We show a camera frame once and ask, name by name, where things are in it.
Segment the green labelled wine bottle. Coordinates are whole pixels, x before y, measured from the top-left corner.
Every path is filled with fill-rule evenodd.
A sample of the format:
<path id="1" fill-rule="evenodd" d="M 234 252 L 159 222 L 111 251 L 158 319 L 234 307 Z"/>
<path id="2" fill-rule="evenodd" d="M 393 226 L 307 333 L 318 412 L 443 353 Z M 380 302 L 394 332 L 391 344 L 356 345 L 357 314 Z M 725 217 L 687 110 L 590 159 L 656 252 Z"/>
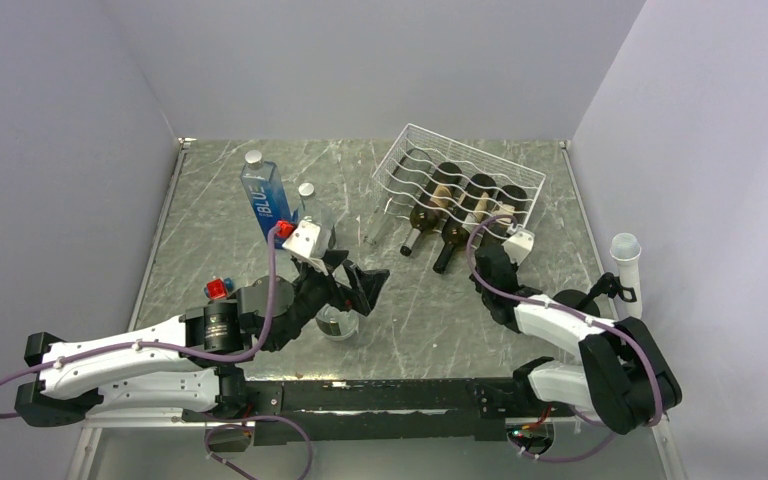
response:
<path id="1" fill-rule="evenodd" d="M 495 203 L 490 207 L 488 216 L 511 215 L 512 218 L 504 218 L 488 224 L 482 234 L 480 245 L 502 244 L 510 236 L 508 230 L 511 222 L 522 223 L 528 205 L 528 195 L 524 189 L 512 184 L 503 186 L 496 194 Z"/>

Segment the dark olive wine bottle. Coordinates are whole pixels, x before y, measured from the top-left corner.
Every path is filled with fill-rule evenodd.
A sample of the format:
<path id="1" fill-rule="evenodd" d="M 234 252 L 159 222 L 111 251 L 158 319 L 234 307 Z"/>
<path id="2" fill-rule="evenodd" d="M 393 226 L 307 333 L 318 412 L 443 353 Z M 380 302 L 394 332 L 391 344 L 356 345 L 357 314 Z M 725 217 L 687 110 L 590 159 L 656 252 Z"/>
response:
<path id="1" fill-rule="evenodd" d="M 462 170 L 453 162 L 441 163 L 431 176 L 409 215 L 410 231 L 399 252 L 409 257 L 419 238 L 431 231 L 453 200 L 452 188 L 462 180 Z"/>

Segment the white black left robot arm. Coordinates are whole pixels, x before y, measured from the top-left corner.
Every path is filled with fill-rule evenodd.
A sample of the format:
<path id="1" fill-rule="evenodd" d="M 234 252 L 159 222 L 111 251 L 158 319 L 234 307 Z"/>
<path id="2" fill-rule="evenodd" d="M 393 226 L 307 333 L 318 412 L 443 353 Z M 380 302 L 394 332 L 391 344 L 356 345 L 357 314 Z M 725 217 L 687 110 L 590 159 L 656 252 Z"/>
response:
<path id="1" fill-rule="evenodd" d="M 258 396 L 243 363 L 281 350 L 326 306 L 369 315 L 390 277 L 362 269 L 345 250 L 327 252 L 324 265 L 295 261 L 292 281 L 270 271 L 203 307 L 104 339 L 33 334 L 24 359 L 35 378 L 18 387 L 15 412 L 44 428 L 114 410 L 173 408 L 224 420 L 252 412 Z"/>

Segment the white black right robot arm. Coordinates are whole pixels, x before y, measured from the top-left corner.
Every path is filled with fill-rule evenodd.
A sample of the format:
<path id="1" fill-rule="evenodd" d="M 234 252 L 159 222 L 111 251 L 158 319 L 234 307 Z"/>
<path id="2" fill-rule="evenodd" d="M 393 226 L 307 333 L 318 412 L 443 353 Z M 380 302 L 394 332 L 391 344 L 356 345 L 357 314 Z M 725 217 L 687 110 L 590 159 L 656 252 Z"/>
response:
<path id="1" fill-rule="evenodd" d="M 616 434 L 658 420 L 680 405 L 683 391 L 647 325 L 629 316 L 602 318 L 587 296 L 565 290 L 553 297 L 520 283 L 501 245 L 468 254 L 470 279 L 491 318 L 517 333 L 542 339 L 571 355 L 543 357 L 517 370 L 514 407 L 536 415 L 550 402 L 592 413 Z"/>

